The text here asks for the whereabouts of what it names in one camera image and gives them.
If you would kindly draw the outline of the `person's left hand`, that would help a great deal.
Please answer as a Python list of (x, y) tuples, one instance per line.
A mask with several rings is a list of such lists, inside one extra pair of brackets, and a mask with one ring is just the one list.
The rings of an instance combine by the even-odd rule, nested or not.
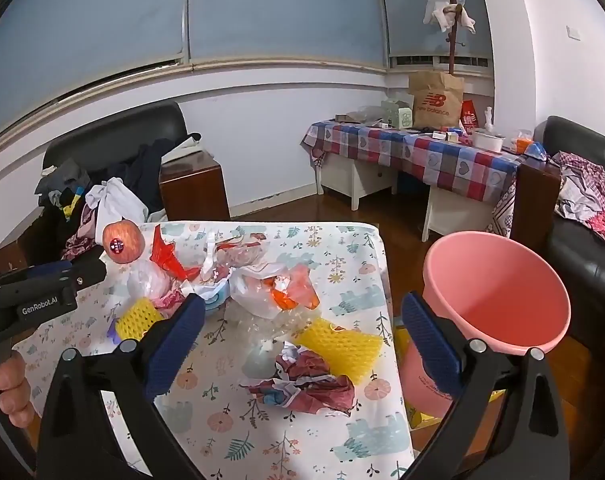
[(34, 419), (30, 392), (25, 361), (17, 351), (12, 351), (0, 364), (0, 411), (17, 428), (26, 429)]

